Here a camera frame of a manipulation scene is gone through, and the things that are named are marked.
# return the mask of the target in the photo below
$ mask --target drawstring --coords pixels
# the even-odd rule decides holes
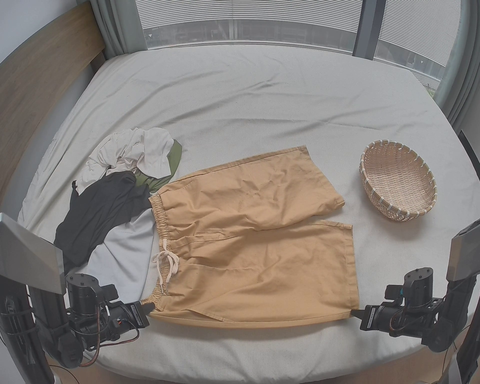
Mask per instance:
[[[167,279],[165,280],[165,283],[168,284],[170,281],[170,278],[172,275],[176,274],[179,269],[179,257],[174,254],[173,252],[170,252],[167,249],[167,239],[163,239],[162,241],[163,245],[163,250],[157,253],[153,258],[152,262],[156,263],[156,268],[158,270],[158,279],[160,280],[160,288],[162,289],[162,294],[163,292],[163,278],[162,278],[162,273],[160,267],[162,266],[162,262],[164,258],[167,258],[168,263],[170,264],[170,268],[168,269],[168,275]]]

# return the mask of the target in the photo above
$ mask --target bamboo basket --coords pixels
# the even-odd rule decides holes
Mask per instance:
[[[390,140],[370,143],[361,155],[360,176],[373,205],[396,221],[425,215],[437,200],[437,184],[425,161]]]

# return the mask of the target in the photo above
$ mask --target basket rim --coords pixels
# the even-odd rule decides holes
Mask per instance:
[[[427,167],[427,169],[428,169],[427,174],[430,173],[430,175],[432,176],[430,184],[432,184],[433,192],[434,192],[433,199],[432,199],[432,201],[430,201],[430,205],[427,208],[422,209],[420,211],[409,211],[407,209],[402,209],[401,207],[393,205],[392,203],[390,203],[389,201],[384,199],[384,197],[380,196],[380,194],[376,191],[376,189],[370,184],[370,181],[368,179],[367,172],[366,172],[365,166],[364,166],[365,154],[371,148],[373,148],[375,145],[380,144],[380,146],[382,146],[384,143],[387,144],[387,145],[390,145],[391,143],[393,143],[394,148],[396,148],[397,145],[398,145],[399,146],[398,150],[402,150],[402,149],[405,148],[405,149],[408,150],[407,153],[413,152],[413,154],[416,155],[414,161],[419,160],[419,161],[421,161],[420,167],[423,167],[423,166]],[[361,175],[361,178],[362,178],[362,182],[363,182],[363,186],[365,188],[365,191],[367,192],[369,197],[370,198],[374,197],[377,200],[377,202],[380,203],[382,206],[384,206],[388,211],[392,211],[392,212],[397,211],[396,212],[397,215],[402,215],[402,216],[405,216],[405,217],[423,216],[423,215],[427,214],[433,208],[435,203],[437,202],[437,183],[435,181],[435,177],[433,176],[432,170],[425,163],[425,160],[423,160],[417,152],[415,152],[409,146],[404,145],[402,143],[399,143],[399,142],[396,142],[396,141],[393,141],[393,140],[376,140],[376,141],[372,141],[370,144],[368,144],[365,147],[365,150],[363,151],[363,153],[361,154],[361,157],[360,157],[360,175]]]

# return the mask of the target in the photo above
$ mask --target bed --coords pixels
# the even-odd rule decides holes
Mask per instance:
[[[52,241],[68,211],[71,182],[108,134],[162,127],[183,145],[177,179],[193,171],[306,144],[346,204],[329,219],[353,224],[360,306],[383,301],[416,267],[434,268],[446,291],[450,239],[480,216],[480,182],[461,143],[408,71],[347,55],[262,45],[137,52],[95,74],[45,153],[20,221]],[[404,143],[433,171],[438,201],[397,223],[366,196],[364,147]],[[158,251],[154,241],[152,254]],[[155,285],[149,269],[143,297]],[[475,290],[470,313],[479,297]],[[418,339],[361,332],[350,318],[320,325],[219,330],[155,319],[134,343],[104,348],[98,363],[133,378],[177,383],[303,383],[378,365],[418,350]]]

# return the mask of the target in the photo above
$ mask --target wooden headboard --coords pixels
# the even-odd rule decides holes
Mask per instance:
[[[0,202],[35,129],[105,43],[87,1],[0,63]]]

